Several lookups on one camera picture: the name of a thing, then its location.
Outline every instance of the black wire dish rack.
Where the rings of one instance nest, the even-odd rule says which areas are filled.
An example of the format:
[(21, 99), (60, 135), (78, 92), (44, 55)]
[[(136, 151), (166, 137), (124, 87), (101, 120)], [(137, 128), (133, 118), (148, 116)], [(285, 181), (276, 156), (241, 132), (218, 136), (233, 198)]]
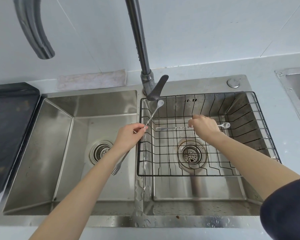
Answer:
[[(139, 141), (139, 176), (240, 176), (225, 156), (201, 140), (193, 128), (156, 131), (156, 127), (186, 127), (193, 115), (205, 115), (223, 133), (275, 160), (280, 161), (254, 92), (210, 93), (161, 97), (149, 128)], [(146, 123), (156, 101), (141, 100), (140, 122)]]

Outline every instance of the drain strainer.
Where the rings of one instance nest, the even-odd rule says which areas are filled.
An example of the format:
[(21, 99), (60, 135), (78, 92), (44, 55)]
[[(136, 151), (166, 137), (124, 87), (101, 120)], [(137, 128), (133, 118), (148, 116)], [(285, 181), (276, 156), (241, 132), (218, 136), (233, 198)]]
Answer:
[(105, 153), (112, 148), (112, 146), (112, 143), (108, 140), (98, 141), (90, 150), (90, 161), (93, 164), (96, 164), (105, 155)]
[(197, 140), (181, 142), (177, 155), (180, 167), (189, 173), (202, 169), (207, 161), (207, 151)]

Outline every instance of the gooseneck faucet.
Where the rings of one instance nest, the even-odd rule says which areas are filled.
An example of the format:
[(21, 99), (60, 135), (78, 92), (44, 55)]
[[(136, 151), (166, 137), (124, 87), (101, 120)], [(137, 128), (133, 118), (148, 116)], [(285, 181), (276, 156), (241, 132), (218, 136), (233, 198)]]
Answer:
[[(141, 81), (144, 93), (149, 101), (158, 100), (168, 75), (163, 75), (155, 84), (153, 72), (149, 66), (146, 39), (143, 32), (139, 0), (125, 0), (130, 17), (133, 36), (141, 65)], [(50, 45), (40, 16), (41, 0), (14, 0), (20, 26), (32, 49), (40, 59), (51, 59), (55, 52)]]

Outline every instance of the dark tray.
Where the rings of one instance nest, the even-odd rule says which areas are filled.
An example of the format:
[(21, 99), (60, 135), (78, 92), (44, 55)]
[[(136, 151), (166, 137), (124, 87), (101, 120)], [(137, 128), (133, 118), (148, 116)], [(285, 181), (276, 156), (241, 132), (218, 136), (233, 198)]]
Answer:
[(20, 152), (40, 91), (25, 83), (0, 85), (0, 193)]

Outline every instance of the person's left hand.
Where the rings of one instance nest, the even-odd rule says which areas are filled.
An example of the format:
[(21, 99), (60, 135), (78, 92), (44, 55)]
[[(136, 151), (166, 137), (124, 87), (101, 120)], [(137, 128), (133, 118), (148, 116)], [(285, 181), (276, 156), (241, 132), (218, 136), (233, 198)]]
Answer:
[(121, 127), (112, 148), (116, 148), (116, 150), (122, 153), (126, 153), (132, 149), (148, 128), (148, 126), (143, 128), (144, 126), (145, 125), (141, 123), (133, 123)]

